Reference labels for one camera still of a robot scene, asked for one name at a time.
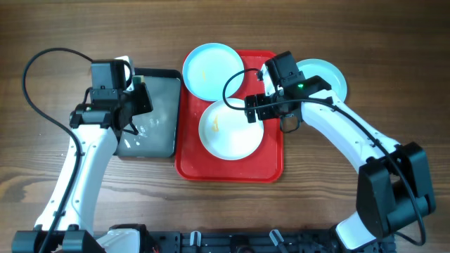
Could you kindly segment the white round plate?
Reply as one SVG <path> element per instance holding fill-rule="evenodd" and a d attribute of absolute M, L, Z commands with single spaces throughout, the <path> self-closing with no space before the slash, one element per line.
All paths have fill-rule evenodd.
<path fill-rule="evenodd" d="M 198 124 L 205 149 L 222 160 L 240 160 L 251 155 L 262 143 L 264 124 L 249 123 L 245 113 L 230 107 L 244 106 L 244 101 L 230 98 L 207 107 Z"/>

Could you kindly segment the light blue plate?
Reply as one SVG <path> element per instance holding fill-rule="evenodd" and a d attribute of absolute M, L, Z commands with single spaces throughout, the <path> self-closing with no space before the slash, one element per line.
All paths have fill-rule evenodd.
<path fill-rule="evenodd" d="M 184 61 L 184 84 L 195 97 L 215 102 L 222 99 L 225 83 L 244 70 L 238 53 L 220 43 L 208 43 L 193 49 Z"/>
<path fill-rule="evenodd" d="M 347 97 L 347 81 L 341 71 L 326 60 L 310 58 L 296 63 L 299 71 L 302 71 L 306 78 L 320 76 L 331 85 L 331 89 L 336 92 L 341 101 Z"/>

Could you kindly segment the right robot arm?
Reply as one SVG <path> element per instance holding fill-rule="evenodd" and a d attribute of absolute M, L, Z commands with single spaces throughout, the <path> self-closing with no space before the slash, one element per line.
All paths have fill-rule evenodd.
<path fill-rule="evenodd" d="M 419 246 L 426 241 L 423 219 L 436 209 L 426 152 L 380 133 L 353 112 L 342 73 L 319 59 L 295 61 L 286 51 L 258 72 L 264 93 L 245 98 L 248 122 L 296 117 L 322 133 L 358 174 L 356 211 L 335 227 L 347 250 L 400 234 L 416 222 Z"/>

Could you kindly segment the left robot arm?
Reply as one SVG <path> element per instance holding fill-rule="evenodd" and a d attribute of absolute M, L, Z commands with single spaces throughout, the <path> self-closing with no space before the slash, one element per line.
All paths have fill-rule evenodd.
<path fill-rule="evenodd" d="M 51 199 L 30 231 L 18 231 L 13 252 L 152 252 L 143 224 L 113 226 L 94 238 L 94 213 L 105 169 L 136 115 L 153 107 L 146 85 L 94 84 L 70 116 L 70 147 Z"/>

